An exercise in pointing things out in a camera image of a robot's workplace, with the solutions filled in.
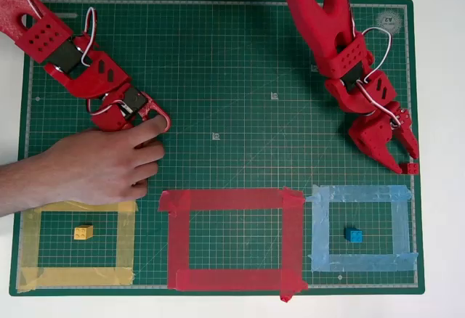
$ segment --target red tape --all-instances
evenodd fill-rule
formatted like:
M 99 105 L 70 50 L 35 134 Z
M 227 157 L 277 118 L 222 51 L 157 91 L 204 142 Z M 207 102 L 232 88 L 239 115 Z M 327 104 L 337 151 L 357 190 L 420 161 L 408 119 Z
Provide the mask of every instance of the red tape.
M 168 288 L 180 291 L 280 291 L 281 300 L 308 289 L 302 279 L 303 214 L 299 191 L 190 189 L 164 191 L 159 211 L 169 212 Z M 190 211 L 283 209 L 280 269 L 190 269 Z

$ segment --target masking tape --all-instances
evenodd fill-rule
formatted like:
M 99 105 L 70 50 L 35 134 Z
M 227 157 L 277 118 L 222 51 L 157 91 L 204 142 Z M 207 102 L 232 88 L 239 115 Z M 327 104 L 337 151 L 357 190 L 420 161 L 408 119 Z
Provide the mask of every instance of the masking tape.
M 108 212 L 118 211 L 116 267 L 38 267 L 42 211 Z M 112 205 L 85 205 L 60 202 L 22 213 L 22 248 L 17 291 L 25 293 L 37 287 L 75 287 L 130 285 L 134 277 L 135 201 Z
M 37 287 L 75 287 L 95 285 L 130 285 L 132 268 L 124 267 L 41 267 L 22 268 L 25 285 L 21 293 Z
M 41 209 L 42 211 L 126 211 L 133 213 L 137 211 L 137 203 L 129 201 L 105 205 L 89 205 L 67 200 L 45 205 Z

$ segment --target white table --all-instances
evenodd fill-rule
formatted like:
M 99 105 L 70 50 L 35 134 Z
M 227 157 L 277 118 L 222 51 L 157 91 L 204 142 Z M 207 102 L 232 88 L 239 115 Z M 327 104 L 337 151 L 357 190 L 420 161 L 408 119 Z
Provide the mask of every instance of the white table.
M 0 219 L 3 317 L 458 317 L 464 313 L 465 0 L 413 0 L 426 293 L 393 296 L 37 297 L 8 294 L 12 216 Z M 17 157 L 23 53 L 0 36 L 0 164 Z

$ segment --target small cube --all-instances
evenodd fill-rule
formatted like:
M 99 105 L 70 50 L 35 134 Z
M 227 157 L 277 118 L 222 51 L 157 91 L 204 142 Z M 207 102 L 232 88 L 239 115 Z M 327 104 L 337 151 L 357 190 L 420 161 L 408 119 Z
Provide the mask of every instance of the small cube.
M 92 225 L 81 225 L 74 229 L 75 240 L 88 240 L 94 235 L 94 226 Z
M 346 227 L 345 238 L 352 243 L 361 243 L 363 240 L 363 233 L 355 227 Z

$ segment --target finger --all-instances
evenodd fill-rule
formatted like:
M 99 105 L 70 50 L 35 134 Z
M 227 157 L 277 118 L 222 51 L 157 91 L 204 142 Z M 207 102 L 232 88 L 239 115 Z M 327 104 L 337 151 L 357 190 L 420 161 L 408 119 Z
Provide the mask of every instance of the finger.
M 134 165 L 137 167 L 160 160 L 165 155 L 165 149 L 160 142 L 154 142 L 146 147 L 134 150 L 133 155 Z
M 133 182 L 139 182 L 141 180 L 146 180 L 151 176 L 154 176 L 158 173 L 158 164 L 156 162 L 147 163 L 143 166 L 138 166 L 134 170 L 134 174 L 131 176 Z
M 155 138 L 166 129 L 166 120 L 163 116 L 157 115 L 156 117 L 142 122 L 140 125 L 122 131 L 123 135 L 128 135 L 133 147 Z
M 148 192 L 148 183 L 147 180 L 135 184 L 128 188 L 127 192 L 124 194 L 126 200 L 138 200 L 139 198 L 145 197 Z

